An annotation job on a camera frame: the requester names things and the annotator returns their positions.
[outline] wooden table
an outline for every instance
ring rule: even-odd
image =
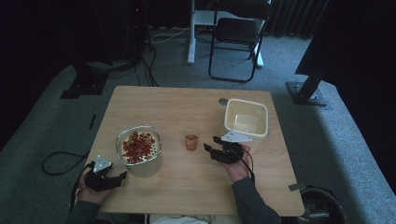
[[[101,155],[114,163],[107,176],[126,171],[116,155],[117,135],[148,124],[161,137],[163,166],[157,174],[146,178],[128,173],[101,211],[236,215],[232,182],[203,146],[205,142],[220,149],[212,140],[213,135],[219,135],[226,108],[219,104],[219,98],[249,100],[268,107],[269,133],[252,154],[256,186],[265,202],[281,216],[301,215],[304,206],[300,192],[288,188],[296,179],[269,92],[135,86],[114,90],[87,162]],[[184,146],[182,131],[187,126],[195,126],[201,132],[195,151]]]

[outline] plastic container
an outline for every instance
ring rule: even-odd
[[[128,141],[129,136],[134,132],[137,134],[141,133],[149,133],[151,138],[155,141],[151,144],[151,149],[149,155],[143,158],[139,162],[129,162],[127,161],[127,157],[123,156],[125,154],[125,150],[123,149],[123,142]],[[139,177],[148,177],[154,175],[160,170],[163,164],[162,158],[162,150],[161,150],[161,140],[157,131],[148,125],[138,126],[128,130],[123,131],[117,137],[117,156],[122,164],[126,166],[126,168],[133,174]]]
[[[261,140],[268,134],[268,110],[265,105],[246,100],[230,99],[224,117],[224,127],[253,138],[240,142],[250,147],[253,153]]]

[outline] person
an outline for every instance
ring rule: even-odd
[[[250,148],[242,146],[247,152]],[[244,152],[243,160],[248,163],[248,154]],[[238,216],[244,224],[275,224],[281,223],[277,212],[265,204],[262,196],[256,190],[249,177],[248,168],[241,161],[226,164],[220,163],[230,177],[233,189]],[[86,174],[81,177],[78,187],[78,201],[70,213],[66,224],[79,223],[93,224],[97,212],[106,197],[111,193],[111,189],[96,192],[85,185]]]

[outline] chair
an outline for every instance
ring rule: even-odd
[[[262,36],[265,24],[268,21],[272,6],[271,0],[214,0],[213,32],[210,46],[209,75],[217,80],[249,82],[253,79],[257,60],[262,46]],[[236,18],[219,18],[220,11],[226,11]],[[250,49],[220,48],[215,47],[215,41],[229,44],[245,45]],[[234,79],[215,77],[212,75],[212,61],[214,49],[232,49],[248,51],[248,60],[254,56],[253,68],[249,79]]]

